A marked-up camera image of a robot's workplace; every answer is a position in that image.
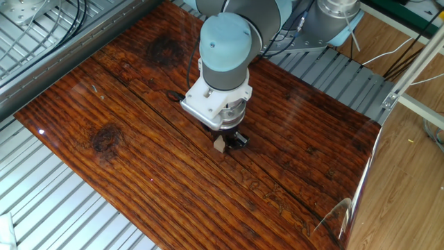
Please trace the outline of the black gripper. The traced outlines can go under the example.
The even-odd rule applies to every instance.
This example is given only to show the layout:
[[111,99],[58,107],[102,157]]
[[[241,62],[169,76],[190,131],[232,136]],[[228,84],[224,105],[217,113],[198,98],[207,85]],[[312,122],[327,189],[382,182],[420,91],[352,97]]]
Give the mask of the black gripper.
[[239,132],[238,127],[220,130],[220,133],[225,137],[225,143],[229,149],[242,149],[250,141],[250,138],[247,135]]

